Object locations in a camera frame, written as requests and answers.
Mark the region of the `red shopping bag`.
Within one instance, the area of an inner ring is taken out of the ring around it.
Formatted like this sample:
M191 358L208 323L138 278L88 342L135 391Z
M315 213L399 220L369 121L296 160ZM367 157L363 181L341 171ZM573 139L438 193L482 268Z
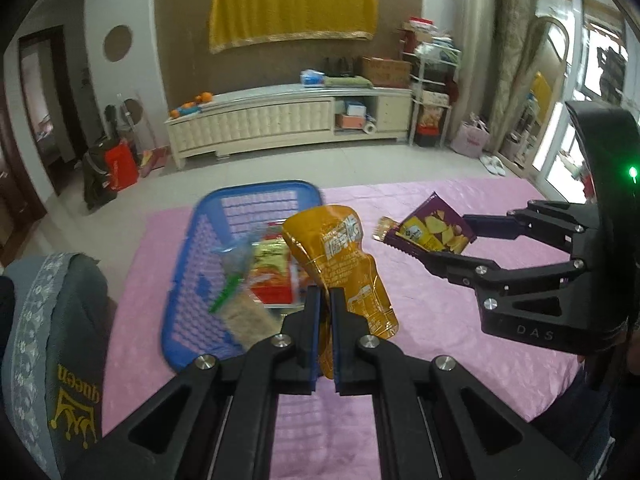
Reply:
M110 175L110 187L119 192L137 183L138 166L126 142L120 142L104 154Z

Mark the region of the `pink tote bag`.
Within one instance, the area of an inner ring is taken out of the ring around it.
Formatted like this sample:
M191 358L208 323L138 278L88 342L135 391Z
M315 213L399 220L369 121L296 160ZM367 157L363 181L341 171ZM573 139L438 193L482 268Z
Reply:
M459 155L480 158L489 139L490 134L484 122L462 122L450 143L450 148Z

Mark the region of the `cardboard box on cabinet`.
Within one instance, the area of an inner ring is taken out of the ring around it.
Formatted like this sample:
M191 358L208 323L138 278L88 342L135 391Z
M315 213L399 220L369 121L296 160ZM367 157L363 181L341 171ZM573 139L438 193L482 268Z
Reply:
M375 87L408 88L411 64L390 58L363 58L361 75Z

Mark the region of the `white metal shelf rack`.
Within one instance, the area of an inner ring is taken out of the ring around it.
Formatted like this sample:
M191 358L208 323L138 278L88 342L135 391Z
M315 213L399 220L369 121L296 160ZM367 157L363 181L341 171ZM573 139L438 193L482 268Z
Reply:
M459 97L462 52L433 21L412 16L400 28L400 55L410 64L409 143L420 148L442 145Z

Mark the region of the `patterned beige curtain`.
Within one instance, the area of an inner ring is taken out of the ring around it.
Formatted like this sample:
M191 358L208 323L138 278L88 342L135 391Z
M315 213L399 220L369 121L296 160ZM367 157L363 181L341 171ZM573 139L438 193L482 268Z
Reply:
M495 95L489 116L489 151L501 142L512 88L521 64L529 21L535 12L535 0L498 0L497 3L498 72Z

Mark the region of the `blue tissue pack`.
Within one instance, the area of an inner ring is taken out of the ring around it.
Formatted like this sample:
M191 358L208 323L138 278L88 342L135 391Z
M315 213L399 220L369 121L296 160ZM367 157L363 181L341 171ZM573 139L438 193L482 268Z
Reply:
M326 74L320 70L302 70L300 72L300 83L304 87L322 87Z

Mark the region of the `green edged cracker pack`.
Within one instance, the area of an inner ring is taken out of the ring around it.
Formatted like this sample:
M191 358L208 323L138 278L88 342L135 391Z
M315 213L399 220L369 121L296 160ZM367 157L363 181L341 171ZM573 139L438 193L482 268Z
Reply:
M273 316L244 285L240 274L232 274L209 307L243 350L280 333L281 321Z

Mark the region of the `blue striped cracker pack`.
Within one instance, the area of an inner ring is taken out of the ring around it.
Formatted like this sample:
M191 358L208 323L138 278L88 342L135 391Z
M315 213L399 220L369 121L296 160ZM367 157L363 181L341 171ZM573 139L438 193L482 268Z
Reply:
M255 260L255 248L267 234L266 226L258 226L226 244L215 246L210 252L222 267L225 278L244 280L250 273Z

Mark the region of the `black bag on floor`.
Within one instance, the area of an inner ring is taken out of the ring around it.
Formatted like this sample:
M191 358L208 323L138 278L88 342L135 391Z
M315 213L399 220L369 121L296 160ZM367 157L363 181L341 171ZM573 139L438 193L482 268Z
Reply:
M106 152L114 146L113 140L102 136L82 156L84 201L88 211L103 207L117 196L117 192L111 188L111 170L105 159Z

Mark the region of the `cream TV cabinet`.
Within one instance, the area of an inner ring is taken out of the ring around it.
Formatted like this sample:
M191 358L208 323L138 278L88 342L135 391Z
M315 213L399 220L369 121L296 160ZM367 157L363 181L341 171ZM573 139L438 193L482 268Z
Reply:
M298 146L356 141L404 142L411 91L394 88L251 88L215 96L196 112L165 122L178 168L190 157L219 158Z

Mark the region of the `golden yellow snack pouch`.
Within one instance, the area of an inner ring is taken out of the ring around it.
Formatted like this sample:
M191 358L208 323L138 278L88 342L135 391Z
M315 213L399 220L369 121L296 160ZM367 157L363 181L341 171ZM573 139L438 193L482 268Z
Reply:
M370 362L361 359L364 335L393 337L399 322L374 258L362 248L363 228L356 211L344 205L303 210L282 224L292 256L324 291L318 362L336 390L354 394L374 381Z

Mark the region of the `tall standing air conditioner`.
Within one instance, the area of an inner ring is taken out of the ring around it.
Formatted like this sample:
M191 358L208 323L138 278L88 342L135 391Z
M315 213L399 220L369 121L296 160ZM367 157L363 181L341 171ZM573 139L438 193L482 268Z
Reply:
M452 0L452 40L460 51L458 99L451 110L450 136L462 122L482 110L489 80L490 57L497 23L498 0Z

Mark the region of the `red white snack bag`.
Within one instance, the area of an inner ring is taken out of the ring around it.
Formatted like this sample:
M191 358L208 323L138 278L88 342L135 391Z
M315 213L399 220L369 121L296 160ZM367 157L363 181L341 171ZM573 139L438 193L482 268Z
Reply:
M267 308L286 308L297 301L297 275L281 222L269 222L253 245L248 274L250 292Z

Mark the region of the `yellow cloth covered TV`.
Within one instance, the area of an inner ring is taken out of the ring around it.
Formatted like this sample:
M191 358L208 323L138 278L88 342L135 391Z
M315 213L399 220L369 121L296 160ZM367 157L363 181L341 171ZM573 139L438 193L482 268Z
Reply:
M378 0L212 0L208 46L225 50L297 40L370 40Z

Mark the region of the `purple yellow chips bag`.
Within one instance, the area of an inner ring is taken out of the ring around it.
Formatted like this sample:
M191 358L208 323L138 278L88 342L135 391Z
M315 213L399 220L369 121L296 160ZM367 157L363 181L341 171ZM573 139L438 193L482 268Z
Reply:
M382 217L372 237L386 245L401 240L427 252L454 255L461 255L477 239L469 223L437 193L428 196L402 221Z

